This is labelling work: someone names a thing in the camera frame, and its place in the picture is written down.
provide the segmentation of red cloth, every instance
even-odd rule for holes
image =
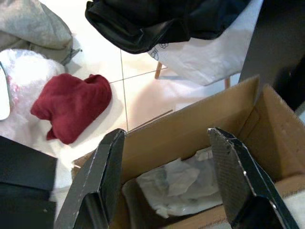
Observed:
[[[47,140],[74,142],[109,105],[112,93],[101,75],[81,80],[70,74],[54,76],[44,86],[30,112],[52,124]]]

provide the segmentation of wooden chair leg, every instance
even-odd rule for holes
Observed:
[[[161,64],[160,62],[158,62],[157,69],[156,69],[156,73],[154,74],[154,78],[155,78],[155,79],[158,79],[158,78],[159,78],[161,69],[162,69],[162,64]]]
[[[231,86],[231,80],[230,77],[224,79],[224,88],[228,89]]]

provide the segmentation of floor tile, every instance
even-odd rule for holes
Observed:
[[[41,1],[68,25],[73,35],[73,48],[82,50],[66,65],[70,74],[81,79],[88,78],[89,74],[101,74],[109,82],[122,79],[120,49],[89,24],[84,15],[86,0]]]
[[[46,141],[45,136],[51,125],[49,121],[40,120],[39,124],[32,129],[33,139],[36,139],[33,148],[59,157],[62,163],[69,167],[71,161],[94,150],[106,133],[116,128],[127,130],[123,81],[112,83],[111,88],[113,97],[107,109],[84,130],[74,143],[65,145],[58,139]]]
[[[124,79],[156,71],[157,64],[158,62],[147,53],[130,54],[122,50]]]
[[[239,75],[231,79],[238,82]],[[224,89],[224,81],[201,86],[177,76],[173,71],[161,71],[156,80],[147,73],[124,80],[129,131],[169,111],[180,110]]]
[[[90,74],[100,74],[109,82],[122,80],[120,49],[105,40],[100,34],[80,32],[73,36],[74,48],[82,52],[76,54],[66,65],[68,72],[81,79]]]

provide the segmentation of cardboard box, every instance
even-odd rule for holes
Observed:
[[[270,86],[254,104],[257,86],[258,78],[250,79],[130,132],[124,144],[122,184],[210,146],[207,129],[216,126],[246,144],[282,196],[305,189],[305,127]],[[218,206],[167,227],[204,228],[225,218],[223,206]],[[111,228],[126,229],[129,224],[120,195]]]

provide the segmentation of cardboard flap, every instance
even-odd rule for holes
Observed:
[[[239,138],[273,181],[305,173],[305,127],[265,86]]]
[[[210,145],[209,127],[238,134],[249,116],[258,78],[252,78],[130,132],[122,159],[123,183]]]

